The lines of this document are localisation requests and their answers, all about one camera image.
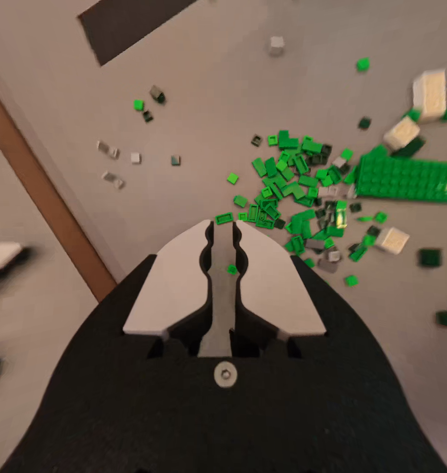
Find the grey desk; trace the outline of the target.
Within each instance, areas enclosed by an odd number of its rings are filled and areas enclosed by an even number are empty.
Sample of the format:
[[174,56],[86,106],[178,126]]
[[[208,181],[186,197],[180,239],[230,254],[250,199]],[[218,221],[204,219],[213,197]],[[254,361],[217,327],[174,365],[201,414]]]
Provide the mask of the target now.
[[[0,98],[116,280],[182,230],[236,214],[235,194],[252,201],[268,135],[309,135],[357,162],[410,109],[415,78],[447,78],[447,1],[197,1],[102,67],[77,19],[93,3],[0,1]],[[344,255],[319,274],[380,342],[447,463],[447,329],[434,322],[447,309],[447,205],[362,201],[362,216],[379,211],[410,235],[404,250]],[[441,267],[417,265],[424,247],[443,250]]]

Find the white and black object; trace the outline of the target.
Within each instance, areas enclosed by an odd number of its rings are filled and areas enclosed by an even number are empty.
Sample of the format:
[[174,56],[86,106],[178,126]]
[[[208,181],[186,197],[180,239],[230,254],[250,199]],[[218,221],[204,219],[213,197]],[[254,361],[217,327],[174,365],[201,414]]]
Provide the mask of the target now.
[[25,262],[34,254],[34,248],[15,241],[0,241],[0,278],[15,265]]

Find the long white brick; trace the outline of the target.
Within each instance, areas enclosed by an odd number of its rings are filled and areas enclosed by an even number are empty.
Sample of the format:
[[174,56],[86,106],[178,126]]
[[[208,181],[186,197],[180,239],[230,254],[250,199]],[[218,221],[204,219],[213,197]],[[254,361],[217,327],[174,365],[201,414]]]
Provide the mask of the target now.
[[420,110],[418,123],[441,119],[446,112],[446,71],[435,69],[423,72],[413,82],[413,105]]

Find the pile of small green tiles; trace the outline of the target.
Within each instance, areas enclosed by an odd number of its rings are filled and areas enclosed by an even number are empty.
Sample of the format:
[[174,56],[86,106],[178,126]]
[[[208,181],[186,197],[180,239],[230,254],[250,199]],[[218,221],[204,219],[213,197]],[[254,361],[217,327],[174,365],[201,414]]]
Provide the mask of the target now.
[[233,212],[215,216],[215,223],[222,225],[238,220],[254,224],[256,228],[272,230],[286,229],[290,236],[284,249],[300,257],[309,249],[309,244],[318,255],[325,254],[327,271],[336,270],[339,260],[334,238],[342,238],[347,226],[348,212],[359,212],[361,204],[348,204],[346,199],[336,200],[338,185],[350,185],[355,192],[358,165],[351,168],[353,151],[344,149],[341,155],[326,169],[318,169],[315,176],[309,175],[310,165],[326,164],[332,146],[318,143],[310,136],[300,142],[291,138],[287,130],[268,136],[269,146],[278,146],[281,154],[263,161],[256,158],[253,168],[264,187],[247,211],[240,212],[235,219]]

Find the dark rectangular strip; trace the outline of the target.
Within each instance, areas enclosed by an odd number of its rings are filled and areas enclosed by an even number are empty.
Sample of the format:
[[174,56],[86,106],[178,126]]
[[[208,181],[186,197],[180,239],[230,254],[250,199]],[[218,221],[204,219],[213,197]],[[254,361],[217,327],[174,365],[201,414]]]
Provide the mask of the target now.
[[101,0],[77,19],[102,67],[193,3],[194,0]]

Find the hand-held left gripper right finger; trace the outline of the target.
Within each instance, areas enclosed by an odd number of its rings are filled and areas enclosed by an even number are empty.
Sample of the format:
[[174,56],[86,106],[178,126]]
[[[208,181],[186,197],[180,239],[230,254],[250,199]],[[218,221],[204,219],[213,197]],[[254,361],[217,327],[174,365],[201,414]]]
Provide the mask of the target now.
[[327,329],[287,251],[247,222],[233,223],[235,329],[252,341],[323,336]]

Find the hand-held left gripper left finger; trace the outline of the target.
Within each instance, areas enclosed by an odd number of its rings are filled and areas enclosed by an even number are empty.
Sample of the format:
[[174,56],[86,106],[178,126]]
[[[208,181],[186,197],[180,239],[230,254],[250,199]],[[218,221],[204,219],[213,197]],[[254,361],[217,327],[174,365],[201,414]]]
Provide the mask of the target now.
[[123,326],[127,335],[167,338],[171,329],[204,306],[208,270],[200,257],[209,244],[211,220],[203,220],[170,240],[156,254],[151,269]]

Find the small white brick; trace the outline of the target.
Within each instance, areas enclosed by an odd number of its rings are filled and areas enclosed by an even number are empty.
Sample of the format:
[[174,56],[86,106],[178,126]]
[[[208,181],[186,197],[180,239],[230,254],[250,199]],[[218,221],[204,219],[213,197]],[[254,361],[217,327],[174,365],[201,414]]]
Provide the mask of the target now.
[[398,151],[406,147],[420,133],[418,124],[410,118],[404,116],[392,129],[386,132],[382,142],[392,151]]
[[383,228],[375,240],[375,247],[384,252],[399,255],[409,239],[410,235],[398,228]]

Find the green building plate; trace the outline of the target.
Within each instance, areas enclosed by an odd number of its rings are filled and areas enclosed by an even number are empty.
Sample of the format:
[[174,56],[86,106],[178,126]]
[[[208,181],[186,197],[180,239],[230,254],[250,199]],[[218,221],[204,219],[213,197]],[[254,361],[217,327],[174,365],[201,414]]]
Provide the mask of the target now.
[[447,203],[447,162],[392,157],[378,145],[360,157],[355,192],[366,198]]

